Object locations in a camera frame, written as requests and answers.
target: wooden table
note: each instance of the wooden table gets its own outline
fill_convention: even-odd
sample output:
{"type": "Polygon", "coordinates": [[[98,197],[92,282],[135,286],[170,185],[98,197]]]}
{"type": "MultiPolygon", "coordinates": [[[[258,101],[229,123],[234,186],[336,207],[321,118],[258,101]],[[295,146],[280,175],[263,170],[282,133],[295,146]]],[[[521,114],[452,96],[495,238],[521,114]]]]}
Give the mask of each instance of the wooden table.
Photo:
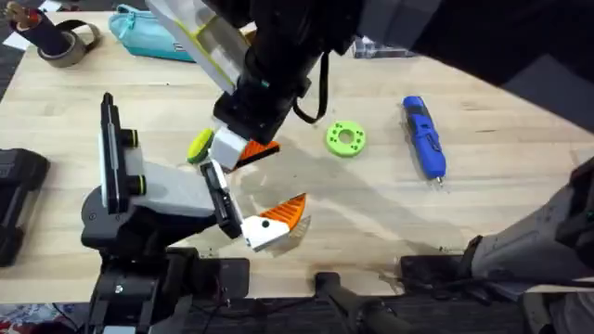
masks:
{"type": "MultiPolygon", "coordinates": [[[[145,158],[183,166],[193,137],[211,126],[221,92],[195,64],[131,56],[107,28],[110,13],[57,13],[105,37],[80,64],[54,69],[29,49],[0,104],[0,146],[27,148],[52,167],[17,263],[0,270],[0,302],[88,301],[99,256],[80,242],[81,206],[98,185],[97,131],[104,92],[145,158]]],[[[315,112],[318,69],[303,107],[315,112]]],[[[394,294],[407,254],[460,252],[545,203],[594,154],[594,137],[517,97],[426,58],[330,60],[329,113],[315,126],[291,114],[276,156],[229,176],[244,214],[306,192],[301,234],[259,253],[217,228],[180,242],[210,256],[247,257],[250,296],[312,294],[317,271],[342,275],[359,293],[394,294]],[[428,185],[407,142],[399,107],[421,95],[447,156],[445,187],[428,185]],[[352,159],[324,146],[334,121],[358,122],[368,143],[352,159]]]]}

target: green ring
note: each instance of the green ring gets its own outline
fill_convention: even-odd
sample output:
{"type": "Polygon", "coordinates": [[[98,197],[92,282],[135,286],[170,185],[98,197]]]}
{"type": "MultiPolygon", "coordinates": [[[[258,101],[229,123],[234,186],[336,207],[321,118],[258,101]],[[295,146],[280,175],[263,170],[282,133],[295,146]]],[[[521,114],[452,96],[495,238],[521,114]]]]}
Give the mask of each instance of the green ring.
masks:
{"type": "Polygon", "coordinates": [[[339,157],[354,157],[365,147],[365,137],[365,131],[359,124],[350,121],[335,122],[326,131],[326,146],[339,157]],[[350,132],[353,140],[343,143],[339,138],[342,132],[350,132]]]}

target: teal pouch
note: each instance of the teal pouch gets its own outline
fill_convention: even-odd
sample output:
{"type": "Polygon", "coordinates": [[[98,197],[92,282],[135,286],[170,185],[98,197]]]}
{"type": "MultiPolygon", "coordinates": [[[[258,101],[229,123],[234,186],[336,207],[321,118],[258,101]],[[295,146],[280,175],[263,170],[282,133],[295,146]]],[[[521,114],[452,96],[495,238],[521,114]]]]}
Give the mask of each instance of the teal pouch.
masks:
{"type": "Polygon", "coordinates": [[[110,17],[111,33],[135,56],[165,58],[194,62],[157,18],[147,10],[118,5],[110,17]]]}

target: green 3d printed part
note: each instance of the green 3d printed part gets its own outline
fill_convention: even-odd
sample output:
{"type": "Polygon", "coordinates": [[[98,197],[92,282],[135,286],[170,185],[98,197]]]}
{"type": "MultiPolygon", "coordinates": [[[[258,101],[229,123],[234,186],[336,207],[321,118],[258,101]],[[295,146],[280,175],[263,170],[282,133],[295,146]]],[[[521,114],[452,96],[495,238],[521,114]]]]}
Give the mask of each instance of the green 3d printed part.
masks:
{"type": "Polygon", "coordinates": [[[326,144],[339,157],[354,157],[365,147],[365,131],[355,122],[335,122],[326,132],[326,144]]]}
{"type": "Polygon", "coordinates": [[[213,129],[204,129],[194,138],[192,144],[187,149],[187,162],[200,163],[208,156],[208,149],[213,142],[213,129]]]}

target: tape roll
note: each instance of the tape roll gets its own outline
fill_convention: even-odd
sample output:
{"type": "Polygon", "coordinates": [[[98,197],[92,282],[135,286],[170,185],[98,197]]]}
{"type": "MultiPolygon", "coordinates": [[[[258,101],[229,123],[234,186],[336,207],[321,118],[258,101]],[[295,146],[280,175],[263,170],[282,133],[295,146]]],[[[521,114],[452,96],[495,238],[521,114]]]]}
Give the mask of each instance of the tape roll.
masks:
{"type": "Polygon", "coordinates": [[[71,43],[71,47],[66,50],[66,52],[55,56],[50,56],[41,48],[37,48],[37,55],[56,68],[66,68],[81,61],[81,59],[84,58],[84,55],[97,46],[101,36],[99,29],[95,25],[77,19],[69,19],[61,22],[56,25],[56,28],[61,30],[64,37],[71,43]],[[93,33],[93,42],[88,45],[86,45],[83,40],[72,31],[73,29],[84,25],[89,26],[93,33]]]}
{"type": "Polygon", "coordinates": [[[51,66],[56,68],[65,68],[72,66],[84,57],[86,54],[86,47],[81,38],[74,32],[62,32],[64,37],[71,43],[71,47],[66,52],[56,55],[46,55],[44,50],[37,48],[37,54],[43,60],[47,61],[51,66]]]}

